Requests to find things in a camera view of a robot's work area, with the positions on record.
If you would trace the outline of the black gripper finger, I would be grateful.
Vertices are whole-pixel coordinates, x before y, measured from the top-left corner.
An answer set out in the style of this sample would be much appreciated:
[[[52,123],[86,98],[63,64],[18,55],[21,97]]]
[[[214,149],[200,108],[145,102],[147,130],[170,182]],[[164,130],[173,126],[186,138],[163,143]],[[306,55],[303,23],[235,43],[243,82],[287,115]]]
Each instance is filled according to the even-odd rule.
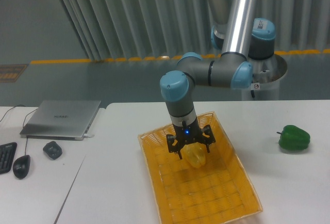
[[[183,148],[182,143],[176,138],[176,135],[167,134],[166,141],[169,153],[176,153],[179,159],[182,159],[181,149]]]
[[[213,135],[210,124],[204,126],[201,129],[202,132],[202,144],[206,146],[207,153],[210,153],[210,145],[215,143],[215,137]]]

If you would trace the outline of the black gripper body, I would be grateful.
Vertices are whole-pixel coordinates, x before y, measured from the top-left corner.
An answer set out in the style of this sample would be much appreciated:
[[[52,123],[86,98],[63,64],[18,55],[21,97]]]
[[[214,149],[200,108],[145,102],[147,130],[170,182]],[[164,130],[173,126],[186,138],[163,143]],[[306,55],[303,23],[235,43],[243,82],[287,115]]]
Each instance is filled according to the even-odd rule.
[[[173,125],[175,130],[175,139],[177,140],[176,146],[183,147],[191,143],[203,143],[203,134],[199,126],[197,118],[191,123],[187,124],[184,121],[180,125]]]

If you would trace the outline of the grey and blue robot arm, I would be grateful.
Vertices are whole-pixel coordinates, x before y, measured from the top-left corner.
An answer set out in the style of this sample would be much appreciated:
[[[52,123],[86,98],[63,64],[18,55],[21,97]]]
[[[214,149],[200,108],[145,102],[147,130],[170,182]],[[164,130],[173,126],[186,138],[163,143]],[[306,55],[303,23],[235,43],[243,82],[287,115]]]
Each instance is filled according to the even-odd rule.
[[[252,48],[258,0],[208,0],[215,26],[211,32],[214,47],[221,56],[205,61],[193,52],[185,53],[176,70],[160,79],[161,95],[166,103],[174,134],[166,136],[168,150],[180,154],[190,144],[209,147],[215,138],[209,125],[200,127],[192,100],[197,85],[247,89],[253,81],[251,60],[262,59]]]

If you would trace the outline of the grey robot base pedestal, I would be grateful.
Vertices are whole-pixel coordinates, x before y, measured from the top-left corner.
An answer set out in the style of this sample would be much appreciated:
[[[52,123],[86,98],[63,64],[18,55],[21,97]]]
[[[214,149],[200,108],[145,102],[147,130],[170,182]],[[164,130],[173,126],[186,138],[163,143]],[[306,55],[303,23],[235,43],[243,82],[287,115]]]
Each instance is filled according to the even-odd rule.
[[[253,81],[250,88],[241,90],[243,101],[269,101],[279,99],[281,80],[287,73],[287,63],[273,54],[263,60],[248,59],[253,66]]]

